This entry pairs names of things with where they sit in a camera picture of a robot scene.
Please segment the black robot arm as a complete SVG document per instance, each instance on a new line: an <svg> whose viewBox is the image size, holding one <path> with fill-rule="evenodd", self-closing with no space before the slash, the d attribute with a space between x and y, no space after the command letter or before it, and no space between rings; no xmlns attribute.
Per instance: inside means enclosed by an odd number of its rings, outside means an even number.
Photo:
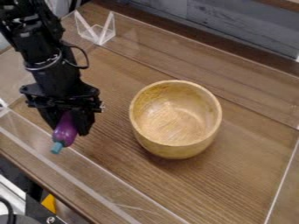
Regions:
<svg viewBox="0 0 299 224"><path fill-rule="evenodd" d="M80 78L89 66L77 63L76 46L64 41L64 32L44 0L0 0L0 33L33 77L33 83L20 87L26 105L52 128L69 113L77 133L85 136L101 112L100 91Z"/></svg>

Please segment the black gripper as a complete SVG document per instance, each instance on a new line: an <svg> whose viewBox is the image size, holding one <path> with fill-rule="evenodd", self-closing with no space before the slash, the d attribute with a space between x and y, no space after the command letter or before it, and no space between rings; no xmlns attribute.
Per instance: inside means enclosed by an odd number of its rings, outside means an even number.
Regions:
<svg viewBox="0 0 299 224"><path fill-rule="evenodd" d="M94 114L101 112L98 89L80 78L80 69L68 63L24 64L33 83L20 87L29 108L37 109L42 120L56 128L61 115L72 111L72 121L80 136L89 133Z"/></svg>

